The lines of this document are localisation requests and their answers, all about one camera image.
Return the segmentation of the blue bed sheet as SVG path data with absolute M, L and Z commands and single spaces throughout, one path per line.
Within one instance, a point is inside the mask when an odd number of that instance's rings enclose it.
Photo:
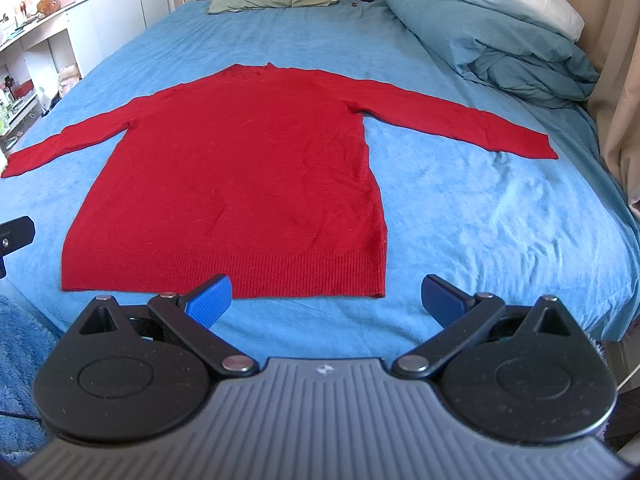
M 461 78 L 382 2 L 220 15 L 207 9 L 185 4 L 106 58 L 23 145 L 238 63 L 320 68 L 440 96 L 548 134 L 558 154 L 491 154 L 366 119 L 388 232 L 385 296 L 236 300 L 215 324 L 219 337 L 256 360 L 393 360 L 438 332 L 420 299 L 431 273 L 509 304 L 558 296 L 599 340 L 622 338 L 638 318 L 638 222 L 601 166 L 583 110 L 533 106 Z

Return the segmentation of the white shelf unit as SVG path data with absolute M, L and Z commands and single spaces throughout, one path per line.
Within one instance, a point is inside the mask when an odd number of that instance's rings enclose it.
M 1 0 L 1 153 L 82 79 L 70 26 L 86 0 Z

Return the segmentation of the red knit sweater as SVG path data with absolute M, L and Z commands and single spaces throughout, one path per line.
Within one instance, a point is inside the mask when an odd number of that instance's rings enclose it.
M 188 292 L 216 273 L 241 298 L 385 292 L 387 231 L 363 118 L 552 159 L 494 114 L 323 70 L 233 65 L 140 96 L 10 156 L 17 177 L 117 146 L 67 232 L 65 290 Z

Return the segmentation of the blue shaggy rug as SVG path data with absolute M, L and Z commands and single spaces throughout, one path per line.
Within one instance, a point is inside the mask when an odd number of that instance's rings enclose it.
M 60 333 L 34 308 L 1 296 L 1 458 L 28 460 L 47 443 L 32 384 Z

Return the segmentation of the teal duvet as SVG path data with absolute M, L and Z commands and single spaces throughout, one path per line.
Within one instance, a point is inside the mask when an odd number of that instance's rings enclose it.
M 385 0 L 462 78 L 548 108 L 588 100 L 599 73 L 570 40 L 463 0 Z

